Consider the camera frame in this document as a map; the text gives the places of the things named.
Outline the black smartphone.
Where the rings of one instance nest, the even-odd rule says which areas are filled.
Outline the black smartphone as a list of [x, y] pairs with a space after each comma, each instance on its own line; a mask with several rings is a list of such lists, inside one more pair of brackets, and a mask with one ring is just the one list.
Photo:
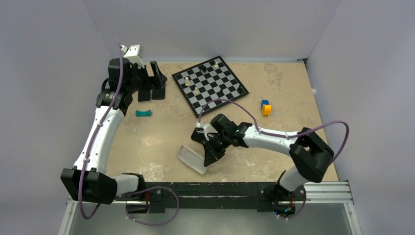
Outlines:
[[164, 100], [166, 87], [154, 89], [151, 94], [152, 100]]

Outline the phone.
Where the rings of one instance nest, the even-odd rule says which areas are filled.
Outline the phone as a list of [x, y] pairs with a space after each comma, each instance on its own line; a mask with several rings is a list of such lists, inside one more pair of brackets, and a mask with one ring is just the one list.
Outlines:
[[152, 100], [152, 90], [138, 91], [138, 103], [150, 102]]

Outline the black phone case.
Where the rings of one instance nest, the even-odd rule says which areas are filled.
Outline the black phone case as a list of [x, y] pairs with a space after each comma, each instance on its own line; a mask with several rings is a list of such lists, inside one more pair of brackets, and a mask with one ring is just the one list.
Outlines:
[[205, 129], [203, 127], [196, 127], [191, 134], [191, 139], [198, 143], [207, 141], [208, 139], [205, 135]]

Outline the white phone case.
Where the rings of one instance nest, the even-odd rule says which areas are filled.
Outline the white phone case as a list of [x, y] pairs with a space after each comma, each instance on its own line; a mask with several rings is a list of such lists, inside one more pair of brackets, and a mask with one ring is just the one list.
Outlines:
[[204, 175], [207, 171], [207, 167], [204, 166], [204, 157], [186, 146], [181, 146], [178, 158], [199, 174]]

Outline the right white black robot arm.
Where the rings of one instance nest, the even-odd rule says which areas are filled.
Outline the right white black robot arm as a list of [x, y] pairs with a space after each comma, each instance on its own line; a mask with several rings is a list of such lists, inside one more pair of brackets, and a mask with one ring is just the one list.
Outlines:
[[289, 156], [294, 166], [282, 173], [275, 185], [280, 199], [287, 199], [307, 182], [320, 183], [334, 159], [334, 151], [306, 127], [299, 132], [283, 133], [260, 129], [248, 122], [237, 125], [219, 114], [210, 123], [197, 123], [194, 132], [205, 150], [204, 166], [221, 159], [229, 146], [261, 148]]

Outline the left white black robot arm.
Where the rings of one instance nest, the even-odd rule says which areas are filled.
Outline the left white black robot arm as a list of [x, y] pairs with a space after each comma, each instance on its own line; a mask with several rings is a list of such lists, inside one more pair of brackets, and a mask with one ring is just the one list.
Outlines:
[[138, 173], [123, 173], [117, 177], [106, 175], [110, 148], [123, 122], [133, 94], [165, 90], [166, 76], [156, 61], [150, 62], [153, 75], [146, 67], [139, 68], [129, 59], [109, 61], [108, 75], [96, 99], [95, 117], [87, 142], [72, 166], [61, 173], [61, 181], [70, 197], [76, 201], [111, 204], [117, 196], [128, 194], [140, 200], [146, 194], [144, 177]]

